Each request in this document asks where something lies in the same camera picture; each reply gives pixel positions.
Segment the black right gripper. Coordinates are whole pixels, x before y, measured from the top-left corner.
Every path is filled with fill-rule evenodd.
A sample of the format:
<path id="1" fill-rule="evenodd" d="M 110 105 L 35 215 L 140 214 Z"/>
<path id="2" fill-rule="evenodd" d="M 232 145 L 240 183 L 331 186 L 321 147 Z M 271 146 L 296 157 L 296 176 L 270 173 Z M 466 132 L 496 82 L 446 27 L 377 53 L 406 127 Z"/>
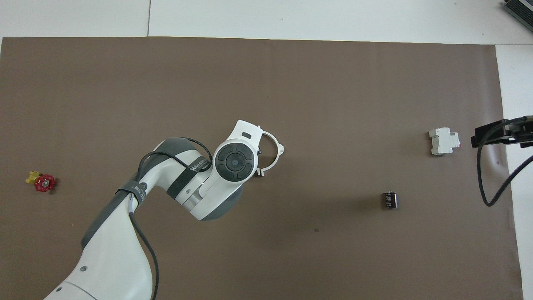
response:
<path id="1" fill-rule="evenodd" d="M 486 145 L 501 142 L 506 139 L 506 131 L 508 131 L 508 139 L 504 142 L 505 145 L 520 144 L 521 148 L 533 146 L 533 116 L 499 120 L 476 127 L 471 137 L 471 146 L 478 148 L 485 136 L 487 136 Z"/>

